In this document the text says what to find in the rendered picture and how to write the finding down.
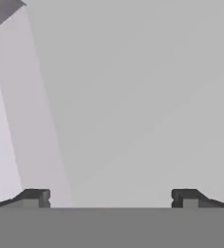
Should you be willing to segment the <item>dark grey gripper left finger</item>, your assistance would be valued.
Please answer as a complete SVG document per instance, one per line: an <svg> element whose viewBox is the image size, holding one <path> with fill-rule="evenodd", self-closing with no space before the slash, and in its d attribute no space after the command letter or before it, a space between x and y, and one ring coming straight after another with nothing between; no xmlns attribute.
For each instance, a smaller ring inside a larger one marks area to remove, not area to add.
<svg viewBox="0 0 224 248"><path fill-rule="evenodd" d="M50 189L25 189L12 199L0 201L8 208L50 208Z"/></svg>

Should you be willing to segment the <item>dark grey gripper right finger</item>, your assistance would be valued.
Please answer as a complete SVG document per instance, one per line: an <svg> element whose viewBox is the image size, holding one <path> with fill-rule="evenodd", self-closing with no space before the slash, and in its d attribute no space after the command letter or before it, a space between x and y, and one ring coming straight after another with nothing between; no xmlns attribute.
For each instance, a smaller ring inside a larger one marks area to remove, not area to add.
<svg viewBox="0 0 224 248"><path fill-rule="evenodd" d="M172 208L224 208L224 202L209 199L197 189L173 189Z"/></svg>

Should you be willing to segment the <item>grey fridge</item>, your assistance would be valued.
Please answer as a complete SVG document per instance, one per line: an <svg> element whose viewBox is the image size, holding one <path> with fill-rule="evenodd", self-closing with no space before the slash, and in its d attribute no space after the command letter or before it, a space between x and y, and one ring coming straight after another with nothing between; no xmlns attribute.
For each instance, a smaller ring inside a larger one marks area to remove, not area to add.
<svg viewBox="0 0 224 248"><path fill-rule="evenodd" d="M224 0L0 0L0 201L224 202Z"/></svg>

